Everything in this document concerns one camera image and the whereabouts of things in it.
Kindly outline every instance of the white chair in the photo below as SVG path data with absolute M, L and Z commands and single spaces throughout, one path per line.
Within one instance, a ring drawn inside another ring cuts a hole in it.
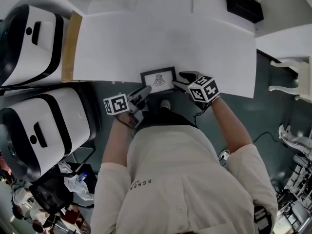
M 280 90 L 287 94 L 297 95 L 296 100 L 302 99 L 309 103 L 312 103 L 312 72 L 311 72 L 312 58 L 309 57 L 309 63 L 297 62 L 297 61 L 286 61 L 283 63 L 276 63 L 271 61 L 270 64 L 275 67 L 290 67 L 298 74 L 298 87 L 296 88 L 285 88 L 281 86 L 270 86 L 269 90 Z

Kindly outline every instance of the floor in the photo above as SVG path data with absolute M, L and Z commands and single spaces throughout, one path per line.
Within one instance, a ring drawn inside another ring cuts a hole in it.
M 245 98 L 222 94 L 222 98 L 231 107 L 234 113 L 245 125 L 253 140 L 263 132 L 271 132 L 278 139 L 278 127 L 280 124 L 291 125 L 294 135 L 309 136 L 312 125 L 312 105 L 302 100 L 295 101 L 294 96 L 285 94 L 281 91 L 269 92 L 269 85 L 282 85 L 295 87 L 296 73 L 289 68 L 277 68 L 270 66 L 270 60 L 266 57 L 257 55 L 257 72 L 254 98 Z M 141 87 L 139 83 L 116 82 L 92 82 L 92 86 L 97 94 L 97 99 L 102 111 L 101 121 L 102 130 L 95 139 L 97 151 L 90 158 L 89 163 L 95 172 L 98 172 L 101 159 L 113 117 L 106 115 L 102 100 L 121 93 L 129 93 Z M 190 101 L 188 96 L 180 92 L 173 92 L 163 96 L 152 96 L 149 98 L 150 110 L 155 111 L 160 101 L 168 98 L 172 105 L 172 110 L 185 116 L 193 122 L 193 115 L 200 110 Z M 207 136 L 213 144 L 217 154 L 226 148 L 226 143 L 218 128 L 216 119 L 211 109 L 197 118 L 199 129 Z M 285 148 L 281 143 L 276 143 L 270 135 L 263 135 L 256 143 L 261 157 L 267 167 L 273 185 L 284 186 L 290 175 L 293 162 L 293 152 Z M 86 150 L 75 151 L 78 162 L 81 162 L 87 155 Z

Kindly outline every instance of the black box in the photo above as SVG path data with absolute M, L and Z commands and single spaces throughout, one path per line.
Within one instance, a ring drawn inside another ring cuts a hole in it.
M 226 0 L 228 11 L 253 23 L 263 20 L 261 4 L 255 0 Z

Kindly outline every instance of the picture frame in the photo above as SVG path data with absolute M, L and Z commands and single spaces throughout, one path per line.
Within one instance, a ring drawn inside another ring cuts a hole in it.
M 140 75 L 143 85 L 152 87 L 151 94 L 167 93 L 174 90 L 172 81 L 176 80 L 175 67 L 147 71 Z

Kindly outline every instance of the black picture frame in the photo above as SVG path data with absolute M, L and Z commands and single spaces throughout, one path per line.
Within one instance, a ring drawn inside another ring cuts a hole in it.
M 141 75 L 141 80 L 142 80 L 143 85 L 146 86 L 146 81 L 145 81 L 146 76 L 161 73 L 161 72 L 168 72 L 168 71 L 171 71 L 171 73 L 172 73 L 172 78 L 173 78 L 172 81 L 176 81 L 176 69 L 175 69 L 175 67 L 160 68 L 160 69 L 155 69 L 152 71 L 147 71 L 147 72 L 141 73 L 140 75 Z M 156 92 L 153 94 L 162 94 L 162 93 L 167 93 L 167 92 L 172 92 L 172 91 L 174 91 L 174 89 L 167 89 L 167 90 L 163 90 L 163 91 Z

